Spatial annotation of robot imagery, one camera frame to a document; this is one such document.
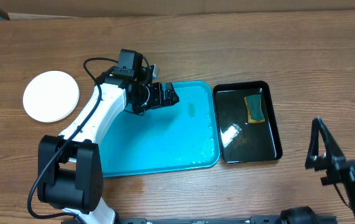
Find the yellow-green plate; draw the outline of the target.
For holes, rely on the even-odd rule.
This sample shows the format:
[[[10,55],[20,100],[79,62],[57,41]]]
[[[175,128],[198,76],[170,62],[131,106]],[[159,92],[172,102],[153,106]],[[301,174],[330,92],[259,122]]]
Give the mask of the yellow-green plate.
[[[48,112],[48,123],[54,123],[69,117],[78,106],[79,100],[74,103],[72,101],[60,101],[50,105]]]

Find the white plate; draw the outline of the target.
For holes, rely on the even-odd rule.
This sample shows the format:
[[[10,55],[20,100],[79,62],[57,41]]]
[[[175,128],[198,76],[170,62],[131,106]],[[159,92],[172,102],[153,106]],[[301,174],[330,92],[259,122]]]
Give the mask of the white plate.
[[[22,104],[34,120],[52,123],[66,118],[77,106],[80,90],[75,79],[62,71],[37,75],[25,88]]]

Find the yellow green sponge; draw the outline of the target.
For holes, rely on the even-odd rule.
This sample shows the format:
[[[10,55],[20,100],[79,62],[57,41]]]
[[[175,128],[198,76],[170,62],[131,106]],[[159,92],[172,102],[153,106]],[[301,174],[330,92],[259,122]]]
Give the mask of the yellow green sponge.
[[[247,109],[247,121],[250,124],[263,123],[265,121],[262,112],[262,97],[261,95],[249,95],[244,97],[244,102]]]

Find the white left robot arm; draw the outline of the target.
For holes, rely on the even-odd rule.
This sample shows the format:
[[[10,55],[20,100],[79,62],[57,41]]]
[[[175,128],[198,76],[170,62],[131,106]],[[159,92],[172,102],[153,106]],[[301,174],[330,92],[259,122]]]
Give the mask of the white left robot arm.
[[[171,83],[154,82],[156,65],[111,67],[94,79],[93,94],[59,136],[39,142],[38,177],[27,200],[38,219],[71,216],[80,223],[115,223],[116,212],[102,198],[99,145],[116,116],[131,105],[137,115],[179,101]]]

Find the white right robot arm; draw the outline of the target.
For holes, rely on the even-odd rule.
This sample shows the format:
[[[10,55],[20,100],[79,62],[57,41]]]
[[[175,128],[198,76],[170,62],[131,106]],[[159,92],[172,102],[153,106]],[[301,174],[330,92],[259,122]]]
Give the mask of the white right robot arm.
[[[326,172],[322,185],[333,185],[355,219],[355,160],[348,161],[338,143],[318,117],[311,124],[311,138],[305,161],[306,169]]]

